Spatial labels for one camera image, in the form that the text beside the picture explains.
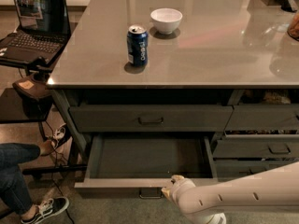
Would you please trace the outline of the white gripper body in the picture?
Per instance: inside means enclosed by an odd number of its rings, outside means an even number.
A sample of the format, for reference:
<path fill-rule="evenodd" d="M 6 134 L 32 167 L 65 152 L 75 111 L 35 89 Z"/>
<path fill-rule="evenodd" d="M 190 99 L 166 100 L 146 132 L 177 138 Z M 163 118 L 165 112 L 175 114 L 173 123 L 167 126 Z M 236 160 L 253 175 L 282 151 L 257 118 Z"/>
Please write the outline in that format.
<path fill-rule="evenodd" d="M 209 193 L 210 186 L 197 187 L 189 178 L 173 175 L 172 186 L 167 189 L 167 199 L 192 224 L 226 224 L 222 210 L 215 210 L 221 197 Z"/>

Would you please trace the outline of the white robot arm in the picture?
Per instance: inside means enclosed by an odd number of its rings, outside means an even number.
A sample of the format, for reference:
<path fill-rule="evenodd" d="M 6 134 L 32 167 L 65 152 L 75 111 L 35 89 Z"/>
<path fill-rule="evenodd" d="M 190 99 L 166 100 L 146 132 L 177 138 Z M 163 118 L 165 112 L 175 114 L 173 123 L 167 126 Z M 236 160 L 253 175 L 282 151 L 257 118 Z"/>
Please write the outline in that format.
<path fill-rule="evenodd" d="M 163 195 L 192 224 L 226 224 L 227 212 L 299 211 L 299 162 L 212 185 L 171 177 Z"/>

